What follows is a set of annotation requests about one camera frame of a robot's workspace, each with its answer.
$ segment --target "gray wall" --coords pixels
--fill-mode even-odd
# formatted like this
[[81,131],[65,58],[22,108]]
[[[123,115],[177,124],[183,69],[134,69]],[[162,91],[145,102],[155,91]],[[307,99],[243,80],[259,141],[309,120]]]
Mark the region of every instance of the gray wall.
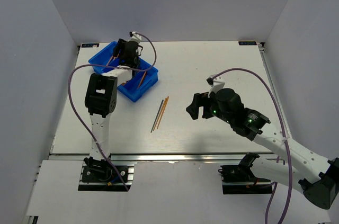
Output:
[[339,0],[288,0],[266,43],[293,137],[328,158],[339,157],[338,11]]
[[76,46],[52,0],[0,0],[0,219],[22,223]]
[[156,41],[265,41],[287,0],[53,0],[76,43],[138,30]]

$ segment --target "purple cable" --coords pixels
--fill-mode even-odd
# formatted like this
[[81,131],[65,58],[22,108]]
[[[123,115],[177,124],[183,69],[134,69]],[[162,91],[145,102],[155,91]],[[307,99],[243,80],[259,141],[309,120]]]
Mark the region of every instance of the purple cable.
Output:
[[[282,120],[282,115],[280,113],[280,110],[278,108],[278,104],[269,88],[269,86],[266,84],[266,82],[255,72],[251,71],[251,70],[248,70],[248,69],[243,69],[243,68],[232,68],[232,69],[226,69],[216,75],[214,75],[213,77],[211,77],[211,79],[215,79],[216,77],[219,77],[221,76],[222,74],[226,73],[226,72],[230,72],[230,71],[235,71],[235,70],[240,70],[240,71],[244,71],[244,72],[247,72],[247,73],[250,73],[254,76],[256,76],[260,81],[261,83],[263,83],[263,85],[265,86],[265,88],[267,89],[268,93],[270,94],[271,96],[271,99],[273,101],[273,104],[274,104],[274,107],[275,107],[275,110],[276,110],[276,113],[278,115],[278,119],[279,119],[279,122],[280,122],[280,126],[281,126],[281,132],[282,132],[282,135],[283,137],[285,138],[286,137],[286,131],[285,131],[285,127],[284,127],[284,124],[283,124],[283,120]],[[287,140],[285,140],[285,147],[286,147],[286,152],[287,152],[287,161],[288,161],[288,171],[289,171],[289,181],[288,181],[288,192],[287,192],[287,198],[286,198],[286,203],[285,203],[285,207],[284,207],[284,210],[281,214],[281,217],[278,221],[278,224],[282,224],[282,222],[284,221],[284,218],[287,214],[287,211],[288,211],[288,207],[290,205],[290,201],[291,201],[291,196],[292,196],[292,185],[293,185],[293,172],[292,172],[292,161],[291,161],[291,152],[290,152],[290,148],[289,148],[289,145],[288,145],[288,142]],[[278,163],[279,162],[279,156],[277,157],[276,159],[276,162]],[[273,200],[273,197],[274,197],[274,194],[275,194],[275,191],[276,191],[276,187],[277,187],[277,183],[275,182],[274,184],[274,188],[273,188],[273,191],[272,191],[272,194],[271,194],[271,197],[269,199],[269,202],[267,204],[267,208],[266,208],[266,212],[265,212],[265,224],[268,224],[268,219],[269,219],[269,210],[270,210],[270,206],[271,206],[271,203],[272,203],[272,200]]]
[[[138,34],[138,35],[140,35],[140,36],[142,36],[142,37],[144,37],[145,39],[147,39],[147,40],[149,41],[149,43],[150,43],[150,45],[152,46],[153,51],[154,51],[154,62],[153,62],[153,64],[152,64],[149,68],[147,68],[147,69],[134,69],[134,68],[122,68],[122,69],[131,69],[131,70],[135,70],[135,71],[148,71],[148,70],[150,70],[150,69],[153,68],[153,66],[154,66],[154,64],[155,64],[155,62],[156,62],[156,60],[157,60],[157,52],[156,52],[156,50],[155,50],[155,47],[154,47],[153,43],[151,42],[151,40],[150,40],[148,37],[146,37],[145,35],[143,35],[143,34],[141,34],[141,33],[139,33],[139,32],[135,32],[135,33]],[[70,90],[70,84],[71,84],[71,82],[72,82],[72,77],[73,77],[74,73],[75,73],[78,69],[85,68],[85,67],[103,67],[103,68],[109,68],[109,69],[117,69],[117,68],[120,68],[120,69],[121,69],[121,67],[112,67],[112,66],[105,66],[105,65],[100,65],[100,64],[84,64],[84,65],[80,65],[80,66],[76,67],[76,68],[70,73],[69,78],[68,78],[68,86],[67,86],[67,89],[68,89],[68,97],[69,97],[70,106],[72,107],[72,109],[73,109],[73,111],[74,111],[76,117],[79,119],[79,121],[81,122],[81,124],[85,127],[85,129],[86,129],[86,130],[89,132],[89,134],[92,136],[92,138],[93,138],[93,140],[94,140],[94,142],[95,142],[95,144],[96,144],[96,146],[97,146],[97,148],[98,148],[100,154],[101,154],[102,157],[103,157],[103,158],[104,158],[104,159],[105,159],[105,160],[113,167],[113,169],[114,169],[115,172],[117,173],[117,175],[118,175],[120,181],[122,182],[123,186],[125,187],[126,191],[128,191],[128,187],[127,187],[126,183],[124,182],[124,180],[122,179],[122,177],[121,177],[121,175],[120,175],[120,172],[118,171],[117,167],[111,162],[110,159],[108,159],[108,158],[105,156],[105,154],[104,154],[103,150],[101,149],[101,147],[100,147],[100,145],[99,145],[99,143],[98,143],[98,141],[97,141],[95,135],[94,135],[93,132],[90,130],[90,128],[86,125],[86,123],[84,122],[84,120],[80,117],[78,111],[76,111],[76,108],[75,108],[75,106],[74,106],[73,99],[72,99],[72,93],[71,93],[71,90]]]

